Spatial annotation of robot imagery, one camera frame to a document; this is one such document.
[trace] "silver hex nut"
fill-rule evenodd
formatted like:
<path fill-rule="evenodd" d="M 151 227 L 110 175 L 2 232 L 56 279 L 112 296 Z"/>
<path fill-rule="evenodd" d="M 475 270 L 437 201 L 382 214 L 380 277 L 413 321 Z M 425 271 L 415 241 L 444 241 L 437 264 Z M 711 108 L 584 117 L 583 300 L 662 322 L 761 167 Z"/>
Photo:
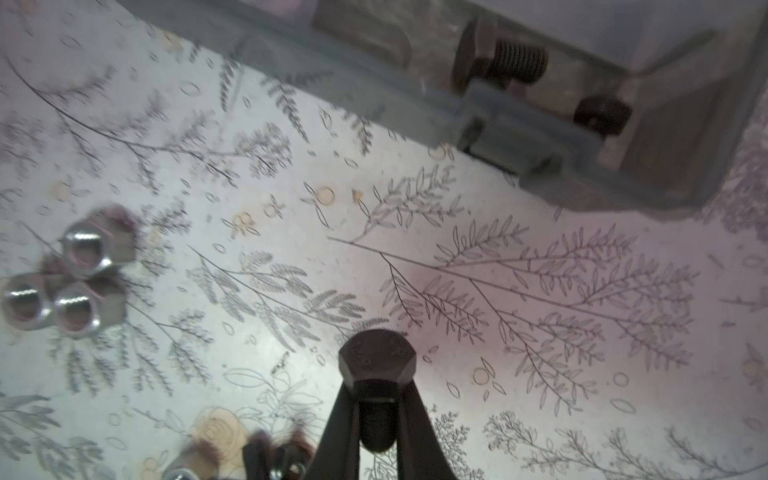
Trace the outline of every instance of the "silver hex nut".
<path fill-rule="evenodd" d="M 3 288 L 2 313 L 8 325 L 37 330 L 53 325 L 55 295 L 71 278 L 65 275 L 24 273 L 12 277 Z"/>
<path fill-rule="evenodd" d="M 71 225 L 61 243 L 65 265 L 81 280 L 110 273 L 136 257 L 133 231 L 103 216 Z"/>
<path fill-rule="evenodd" d="M 106 279 L 75 282 L 54 301 L 55 322 L 71 338 L 94 335 L 125 317 L 125 292 Z"/>

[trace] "bolt head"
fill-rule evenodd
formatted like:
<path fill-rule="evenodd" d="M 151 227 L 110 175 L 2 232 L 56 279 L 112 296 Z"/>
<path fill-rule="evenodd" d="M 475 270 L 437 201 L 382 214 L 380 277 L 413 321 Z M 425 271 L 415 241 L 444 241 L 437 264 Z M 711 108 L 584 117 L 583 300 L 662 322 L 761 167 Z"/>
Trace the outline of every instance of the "bolt head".
<path fill-rule="evenodd" d="M 453 85 L 464 91 L 473 77 L 484 77 L 496 53 L 498 23 L 494 17 L 482 16 L 469 22 L 456 48 L 453 62 Z"/>
<path fill-rule="evenodd" d="M 344 383 L 357 399 L 365 399 L 366 393 L 374 390 L 381 393 L 382 384 L 390 385 L 388 390 L 396 394 L 413 380 L 416 351 L 397 332 L 366 330 L 341 348 L 339 368 Z"/>

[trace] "fern drawing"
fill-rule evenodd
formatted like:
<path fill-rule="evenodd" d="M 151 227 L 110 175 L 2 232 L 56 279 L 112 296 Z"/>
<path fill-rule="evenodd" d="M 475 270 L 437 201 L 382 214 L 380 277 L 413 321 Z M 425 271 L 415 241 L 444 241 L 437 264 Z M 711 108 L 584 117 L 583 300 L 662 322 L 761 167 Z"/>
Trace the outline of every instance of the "fern drawing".
<path fill-rule="evenodd" d="M 492 451 L 499 450 L 521 460 L 521 468 L 552 476 L 576 470 L 589 471 L 606 480 L 725 480 L 768 467 L 768 462 L 746 468 L 728 465 L 716 456 L 697 451 L 674 427 L 667 429 L 664 442 L 677 456 L 678 465 L 638 455 L 631 449 L 624 429 L 614 429 L 607 435 L 603 452 L 590 447 L 581 430 L 556 429 L 559 438 L 540 439 L 535 429 L 526 427 L 510 411 L 491 416 L 483 431 Z M 699 473 L 685 474 L 691 467 Z"/>
<path fill-rule="evenodd" d="M 293 129 L 298 132 L 299 136 L 306 143 L 309 143 L 310 139 L 306 136 L 306 131 L 301 124 L 299 108 L 296 106 L 296 100 L 293 98 L 296 95 L 296 89 L 274 77 L 264 78 L 261 81 L 261 86 L 268 87 L 266 91 L 267 96 L 274 99 L 275 106 L 288 117 L 288 121 L 293 125 Z"/>
<path fill-rule="evenodd" d="M 260 319 L 291 352 L 295 351 L 291 343 L 304 347 L 307 341 L 319 341 L 312 332 L 313 323 L 332 326 L 336 329 L 336 341 L 343 343 L 363 329 L 388 322 L 382 318 L 362 319 L 366 309 L 354 303 L 356 297 L 351 293 L 315 293 L 304 281 L 304 270 L 274 262 L 271 253 L 242 253 L 240 266 L 230 270 L 193 251 L 200 266 L 188 270 L 187 277 L 203 290 L 208 300 L 239 322 L 249 317 Z M 302 300 L 301 306 L 296 305 L 298 299 Z"/>
<path fill-rule="evenodd" d="M 104 158 L 115 148 L 124 149 L 130 154 L 134 160 L 132 167 L 136 181 L 154 195 L 159 195 L 163 188 L 157 179 L 157 172 L 164 164 L 158 159 L 162 154 L 170 156 L 177 163 L 186 159 L 190 162 L 191 172 L 196 176 L 230 187 L 237 187 L 237 181 L 242 176 L 238 171 L 240 164 L 250 165 L 252 175 L 258 177 L 270 176 L 278 167 L 285 168 L 291 163 L 290 149 L 285 137 L 279 129 L 276 130 L 269 124 L 265 126 L 264 131 L 238 134 L 235 137 L 237 143 L 231 149 L 216 151 L 208 147 L 206 132 L 214 127 L 212 111 L 192 111 L 177 130 L 167 136 L 166 141 L 148 143 L 145 140 L 148 133 L 157 128 L 159 123 L 168 121 L 164 113 L 166 102 L 157 92 L 147 98 L 140 113 L 118 114 L 114 118 L 85 121 L 73 113 L 71 107 L 80 103 L 87 104 L 98 96 L 106 96 L 106 87 L 111 76 L 102 76 L 100 81 L 89 78 L 83 84 L 66 88 L 37 88 L 24 78 L 9 60 L 6 61 L 19 81 L 56 113 L 61 131 L 72 139 L 78 152 L 79 168 L 92 177 L 101 176 Z M 232 101 L 232 92 L 227 85 L 226 99 L 229 101 Z M 37 138 L 42 132 L 42 127 L 38 124 L 27 125 L 25 131 Z M 11 147 L 6 148 L 5 153 L 11 152 L 13 155 L 6 154 L 3 157 L 4 151 L 0 151 L 0 161 L 6 161 L 8 158 L 7 162 L 16 162 L 16 157 L 23 157 L 24 168 L 34 166 L 26 161 L 26 158 L 34 161 L 31 154 L 34 150 L 42 148 L 41 144 L 38 148 L 31 140 L 25 142 L 27 146 L 23 151 L 14 147 L 15 144 L 8 145 Z"/>
<path fill-rule="evenodd" d="M 128 369 L 137 392 L 158 390 L 172 396 L 173 382 L 162 365 L 166 358 L 183 382 L 210 380 L 198 349 L 209 346 L 214 338 L 202 327 L 202 312 L 183 310 L 160 322 L 133 303 L 128 307 L 139 317 L 124 320 L 119 328 L 85 342 L 61 334 L 51 339 L 51 358 L 64 363 L 71 392 L 96 396 L 104 387 L 114 388 L 118 371 Z"/>
<path fill-rule="evenodd" d="M 175 251 L 172 235 L 189 233 L 192 223 L 182 200 L 156 211 L 145 205 L 136 220 L 136 263 L 120 272 L 125 289 L 145 306 L 154 307 L 154 284 L 172 270 L 168 257 Z"/>
<path fill-rule="evenodd" d="M 17 179 L 25 179 L 30 169 L 38 166 L 35 156 L 45 147 L 43 131 L 40 121 L 28 121 L 13 111 L 7 113 L 0 121 L 0 165 L 8 165 Z"/>
<path fill-rule="evenodd" d="M 452 245 L 437 246 L 437 264 L 337 241 L 386 263 L 383 305 L 403 327 L 438 327 L 471 344 L 499 341 L 526 392 L 539 395 L 540 408 L 550 399 L 555 415 L 579 411 L 578 400 L 598 392 L 585 370 L 606 360 L 608 336 L 647 370 L 689 363 L 679 340 L 693 321 L 697 275 L 689 267 L 633 256 L 634 239 L 615 226 L 563 234 L 543 251 L 525 246 L 528 230 L 512 217 L 472 221 L 465 233 L 454 228 Z M 498 268 L 477 268 L 485 265 Z"/>
<path fill-rule="evenodd" d="M 391 179 L 384 194 L 374 186 L 373 196 L 378 203 L 372 210 L 362 198 L 356 200 L 367 220 L 362 233 L 352 242 L 359 242 L 377 227 L 407 229 L 415 219 L 440 227 L 446 218 L 455 218 L 464 210 L 458 206 L 461 195 L 457 195 L 448 206 L 443 204 L 443 194 L 449 192 L 449 185 L 456 182 L 452 173 L 452 166 L 440 170 L 440 166 L 435 165 L 429 173 L 422 167 L 414 177 L 402 177 L 397 183 Z"/>
<path fill-rule="evenodd" d="M 36 458 L 40 469 L 56 480 L 115 480 L 117 475 L 104 464 L 104 450 L 98 443 L 79 436 L 55 439 L 61 423 L 50 400 L 0 392 L 0 455 L 13 462 Z"/>
<path fill-rule="evenodd" d="M 237 91 L 240 88 L 240 82 L 243 79 L 245 68 L 240 63 L 240 59 L 245 52 L 246 39 L 241 38 L 227 54 L 227 57 L 221 63 L 221 73 L 219 74 L 219 101 L 221 110 L 229 111 L 230 104 L 237 97 Z"/>
<path fill-rule="evenodd" d="M 381 104 L 367 115 L 354 114 L 351 111 L 344 110 L 342 120 L 349 122 L 349 127 L 355 134 L 360 154 L 366 156 L 371 153 L 373 145 L 373 132 L 371 132 L 372 121 L 378 121 L 384 114 L 386 107 Z"/>

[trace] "patterned tablecloth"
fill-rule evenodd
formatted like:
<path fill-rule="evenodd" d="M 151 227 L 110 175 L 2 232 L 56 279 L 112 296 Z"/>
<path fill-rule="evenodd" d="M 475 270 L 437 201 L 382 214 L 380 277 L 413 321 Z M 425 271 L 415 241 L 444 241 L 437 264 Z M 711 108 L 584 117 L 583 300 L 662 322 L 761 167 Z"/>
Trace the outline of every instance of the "patterned tablecloth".
<path fill-rule="evenodd" d="M 768 477 L 768 98 L 698 217 L 572 214 L 113 0 L 0 5 L 2 275 L 138 228 L 120 326 L 0 328 L 5 478 L 155 480 L 192 439 L 241 477 L 251 432 L 317 441 L 371 327 L 464 480 Z"/>

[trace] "bolt thread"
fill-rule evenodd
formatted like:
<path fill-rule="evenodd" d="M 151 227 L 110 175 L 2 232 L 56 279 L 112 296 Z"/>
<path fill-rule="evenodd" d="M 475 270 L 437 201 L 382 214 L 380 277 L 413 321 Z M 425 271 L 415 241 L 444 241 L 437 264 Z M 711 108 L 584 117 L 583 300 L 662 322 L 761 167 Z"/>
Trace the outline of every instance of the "bolt thread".
<path fill-rule="evenodd" d="M 547 70 L 548 62 L 549 54 L 543 47 L 497 41 L 489 73 L 495 77 L 514 78 L 532 84 Z"/>

